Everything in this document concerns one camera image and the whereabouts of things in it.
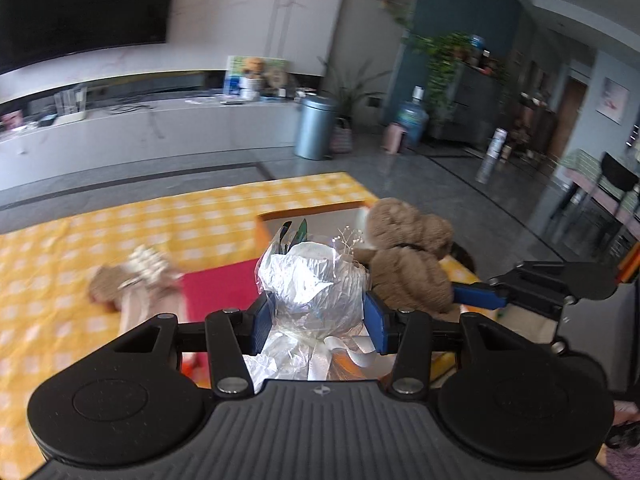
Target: black chair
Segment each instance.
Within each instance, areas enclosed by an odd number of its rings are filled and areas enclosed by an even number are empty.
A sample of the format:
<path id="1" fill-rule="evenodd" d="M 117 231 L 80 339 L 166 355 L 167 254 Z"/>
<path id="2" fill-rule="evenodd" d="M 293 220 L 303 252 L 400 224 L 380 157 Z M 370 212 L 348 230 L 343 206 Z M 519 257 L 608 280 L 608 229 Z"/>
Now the black chair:
<path id="1" fill-rule="evenodd" d="M 612 186 L 619 189 L 622 192 L 622 196 L 616 196 L 609 190 L 605 189 L 602 185 L 605 179 L 608 180 Z M 633 192 L 639 180 L 640 178 L 633 171 L 630 171 L 627 168 L 625 168 L 615 158 L 609 155 L 609 153 L 605 153 L 604 156 L 602 157 L 602 160 L 600 161 L 600 175 L 598 176 L 596 183 L 594 184 L 591 191 L 585 194 L 580 199 L 580 202 L 577 203 L 574 213 L 572 213 L 570 220 L 567 223 L 567 226 L 564 228 L 564 230 L 562 230 L 562 232 L 563 233 L 567 232 L 578 221 L 578 219 L 580 218 L 580 215 L 582 214 L 584 209 L 587 207 L 587 205 L 593 198 L 594 193 L 598 189 L 601 189 L 604 193 L 612 197 L 618 203 L 618 205 L 616 206 L 616 210 L 612 214 L 612 220 L 615 221 L 616 216 L 620 211 L 620 206 L 622 206 L 622 203 L 625 201 L 625 198 L 628 195 L 628 193 Z M 559 212 L 561 208 L 564 209 L 568 205 L 568 203 L 571 201 L 571 198 L 572 197 L 568 197 L 567 199 L 567 197 L 565 197 L 560 203 L 560 205 L 558 206 L 558 208 L 556 209 L 556 211 L 554 212 L 554 214 L 552 215 L 552 217 L 556 216 L 556 214 Z M 611 226 L 611 223 L 609 223 L 607 226 L 601 229 L 600 233 L 598 234 L 598 239 L 596 240 L 596 246 L 600 244 L 600 242 L 602 241 L 602 238 L 607 233 L 610 226 Z"/>

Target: green tablecloth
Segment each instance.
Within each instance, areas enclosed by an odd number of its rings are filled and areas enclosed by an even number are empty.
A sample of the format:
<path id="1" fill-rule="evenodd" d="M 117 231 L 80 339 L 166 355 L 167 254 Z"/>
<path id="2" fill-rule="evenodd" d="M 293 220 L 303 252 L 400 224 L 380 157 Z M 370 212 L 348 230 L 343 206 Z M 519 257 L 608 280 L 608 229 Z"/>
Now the green tablecloth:
<path id="1" fill-rule="evenodd" d="M 628 170 L 631 170 L 634 173 L 638 173 L 638 162 L 632 156 L 625 157 L 624 159 L 619 160 L 619 162 Z M 594 156 L 589 155 L 589 153 L 584 152 L 583 150 L 575 150 L 571 153 L 568 153 L 560 160 L 559 164 L 560 166 L 568 168 L 569 170 L 575 170 L 578 173 L 583 174 L 592 182 L 595 182 L 600 176 L 600 161 Z M 606 178 L 602 179 L 601 186 L 608 193 L 612 194 L 618 199 L 620 199 L 623 195 L 623 193 L 612 183 L 610 183 Z M 622 203 L 622 207 L 627 211 L 632 212 L 636 208 L 637 203 L 638 194 L 629 193 Z"/>

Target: stuffed toy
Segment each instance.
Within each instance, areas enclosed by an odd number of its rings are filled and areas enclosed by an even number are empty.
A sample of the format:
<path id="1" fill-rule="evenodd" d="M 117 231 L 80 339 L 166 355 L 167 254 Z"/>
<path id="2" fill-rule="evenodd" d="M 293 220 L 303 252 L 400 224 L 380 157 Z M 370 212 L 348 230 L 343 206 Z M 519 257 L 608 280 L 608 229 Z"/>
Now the stuffed toy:
<path id="1" fill-rule="evenodd" d="M 258 79 L 264 72 L 264 60 L 260 57 L 248 57 L 244 60 L 242 74 L 248 79 Z"/>
<path id="2" fill-rule="evenodd" d="M 453 289 L 439 260 L 452 245 L 451 224 L 423 215 L 396 198 L 376 202 L 367 215 L 365 240 L 374 249 L 354 249 L 369 267 L 373 292 L 393 309 L 412 308 L 436 319 L 458 321 Z"/>

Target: blue wall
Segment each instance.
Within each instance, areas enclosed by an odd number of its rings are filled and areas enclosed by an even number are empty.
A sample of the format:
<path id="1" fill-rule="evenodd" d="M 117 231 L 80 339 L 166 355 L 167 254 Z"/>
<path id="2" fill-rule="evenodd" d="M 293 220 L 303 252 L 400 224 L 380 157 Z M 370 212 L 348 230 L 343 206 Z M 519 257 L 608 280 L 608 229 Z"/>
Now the blue wall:
<path id="1" fill-rule="evenodd" d="M 518 0 L 417 0 L 414 30 L 421 36 L 438 36 L 452 31 L 484 38 L 492 55 L 507 57 L 518 27 L 522 6 Z M 393 120 L 398 105 L 411 98 L 414 86 L 426 86 L 428 58 L 410 48 L 402 55 L 396 84 L 386 108 Z"/>

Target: chair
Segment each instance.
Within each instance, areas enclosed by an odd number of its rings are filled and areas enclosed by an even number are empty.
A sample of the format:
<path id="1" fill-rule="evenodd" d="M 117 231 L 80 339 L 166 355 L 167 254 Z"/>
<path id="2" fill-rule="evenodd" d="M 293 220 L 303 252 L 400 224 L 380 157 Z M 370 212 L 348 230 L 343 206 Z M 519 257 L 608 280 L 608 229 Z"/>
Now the chair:
<path id="1" fill-rule="evenodd" d="M 622 196 L 618 196 L 617 193 L 612 192 L 611 190 L 604 187 L 605 180 L 607 180 L 613 187 L 620 190 L 622 192 Z M 605 153 L 600 161 L 600 175 L 598 176 L 593 188 L 591 188 L 590 192 L 585 194 L 580 202 L 577 203 L 575 207 L 575 212 L 572 214 L 570 221 L 567 226 L 564 228 L 563 232 L 567 232 L 580 218 L 580 215 L 586 208 L 587 204 L 591 201 L 592 198 L 598 192 L 603 192 L 604 194 L 610 196 L 616 202 L 616 208 L 614 212 L 609 211 L 612 214 L 612 219 L 615 220 L 616 216 L 620 211 L 620 206 L 625 201 L 625 198 L 628 193 L 631 193 L 640 178 L 633 172 L 625 168 L 622 164 L 620 164 L 615 158 L 613 158 L 609 153 Z M 598 240 L 596 241 L 596 246 L 600 244 L 602 241 L 602 237 L 609 230 L 610 226 L 604 227 L 600 231 L 600 235 L 598 236 Z"/>

